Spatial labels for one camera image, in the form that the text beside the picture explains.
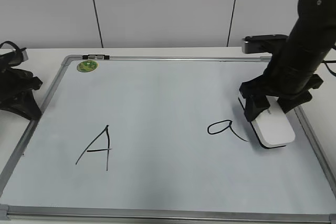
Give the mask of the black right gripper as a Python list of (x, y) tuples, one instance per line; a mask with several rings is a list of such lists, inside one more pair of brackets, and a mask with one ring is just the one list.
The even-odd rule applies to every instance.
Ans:
[(312, 100), (310, 89), (318, 89), (322, 85), (322, 79), (317, 74), (304, 79), (294, 76), (280, 76), (272, 78), (262, 74), (252, 80), (243, 82), (240, 86), (240, 94), (246, 99), (244, 115), (248, 122), (252, 122), (257, 116), (270, 107), (266, 97), (278, 97), (277, 100), (284, 114), (299, 105)]

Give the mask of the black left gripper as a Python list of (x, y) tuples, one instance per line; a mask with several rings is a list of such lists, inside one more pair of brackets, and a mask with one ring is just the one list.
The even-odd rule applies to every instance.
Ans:
[(28, 120), (39, 120), (42, 112), (35, 101), (33, 90), (39, 90), (42, 83), (30, 71), (1, 69), (1, 110)]

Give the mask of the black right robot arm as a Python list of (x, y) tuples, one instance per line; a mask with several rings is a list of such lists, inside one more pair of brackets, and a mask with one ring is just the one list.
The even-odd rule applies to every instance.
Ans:
[(277, 97), (283, 113), (311, 101), (310, 89), (323, 81), (317, 68), (335, 45), (335, 0), (298, 0), (298, 19), (286, 35), (247, 36), (245, 54), (271, 54), (263, 74), (243, 82), (244, 115), (251, 122), (270, 108), (268, 96)]

